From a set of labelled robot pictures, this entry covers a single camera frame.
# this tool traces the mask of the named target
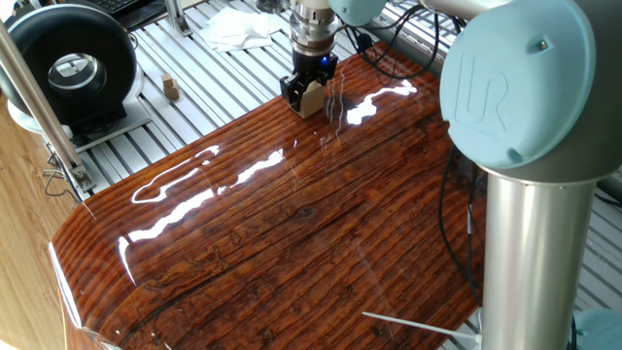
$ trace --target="white cloth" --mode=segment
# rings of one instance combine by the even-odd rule
[[[225,8],[210,20],[199,35],[218,52],[260,48],[272,45],[270,34],[281,30],[285,21],[269,14],[247,14]]]

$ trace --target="wooden block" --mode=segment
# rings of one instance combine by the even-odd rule
[[[302,94],[300,111],[297,112],[303,119],[307,119],[324,108],[324,87],[318,82],[313,82]]]
[[[175,79],[173,79],[171,87],[164,88],[164,95],[166,95],[166,98],[170,100],[179,99],[179,86],[177,85],[177,81]]]
[[[172,88],[173,82],[175,82],[175,80],[173,79],[173,77],[171,77],[170,74],[164,74],[162,76],[162,83],[164,84],[164,89]]]

